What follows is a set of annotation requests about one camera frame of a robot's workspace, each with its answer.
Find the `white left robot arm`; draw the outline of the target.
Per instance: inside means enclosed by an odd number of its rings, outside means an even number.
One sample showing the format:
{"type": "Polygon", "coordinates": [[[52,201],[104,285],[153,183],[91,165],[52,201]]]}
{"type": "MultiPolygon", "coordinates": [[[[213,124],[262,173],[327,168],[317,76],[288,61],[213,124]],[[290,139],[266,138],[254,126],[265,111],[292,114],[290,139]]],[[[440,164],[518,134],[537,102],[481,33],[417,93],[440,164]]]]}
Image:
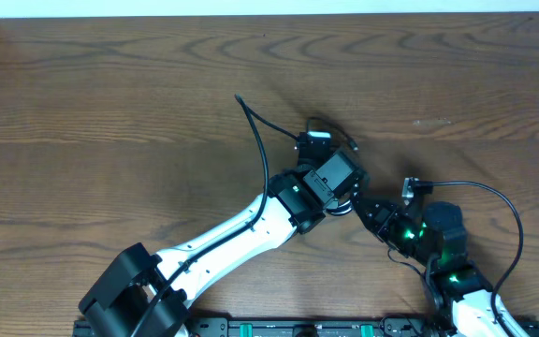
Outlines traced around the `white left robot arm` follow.
{"type": "Polygon", "coordinates": [[[345,152],[269,178],[243,211],[204,234],[149,253],[138,242],[116,256],[79,302],[96,336],[185,336],[193,302],[247,260],[311,231],[364,178],[345,152]]]}

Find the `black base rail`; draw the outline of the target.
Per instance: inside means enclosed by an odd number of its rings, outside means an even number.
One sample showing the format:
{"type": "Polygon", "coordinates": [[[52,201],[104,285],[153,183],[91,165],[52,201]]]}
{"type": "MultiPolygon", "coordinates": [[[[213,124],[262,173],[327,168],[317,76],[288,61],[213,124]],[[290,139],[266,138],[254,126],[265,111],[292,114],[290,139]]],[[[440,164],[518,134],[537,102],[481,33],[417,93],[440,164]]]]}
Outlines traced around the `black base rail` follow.
{"type": "Polygon", "coordinates": [[[425,320],[391,315],[378,320],[236,320],[196,317],[186,323],[188,337],[373,337],[437,336],[425,320]]]}

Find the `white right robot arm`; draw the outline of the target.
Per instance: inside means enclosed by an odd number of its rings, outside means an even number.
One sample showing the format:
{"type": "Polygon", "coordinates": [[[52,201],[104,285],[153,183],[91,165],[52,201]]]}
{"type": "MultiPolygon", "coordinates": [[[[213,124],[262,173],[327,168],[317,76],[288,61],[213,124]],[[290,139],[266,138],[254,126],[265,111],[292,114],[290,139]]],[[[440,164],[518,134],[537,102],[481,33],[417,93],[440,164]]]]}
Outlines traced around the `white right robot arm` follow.
{"type": "Polygon", "coordinates": [[[389,249],[425,267],[420,278],[432,308],[431,329],[441,336],[526,336],[506,310],[500,288],[520,260],[524,231],[510,199],[482,183],[428,182],[410,179],[403,187],[403,205],[369,198],[353,189],[350,202],[363,226],[389,249]],[[445,201],[423,205],[435,187],[474,186],[502,199],[518,229],[517,253],[496,284],[491,284],[469,259],[468,233],[461,208],[445,201]]]}

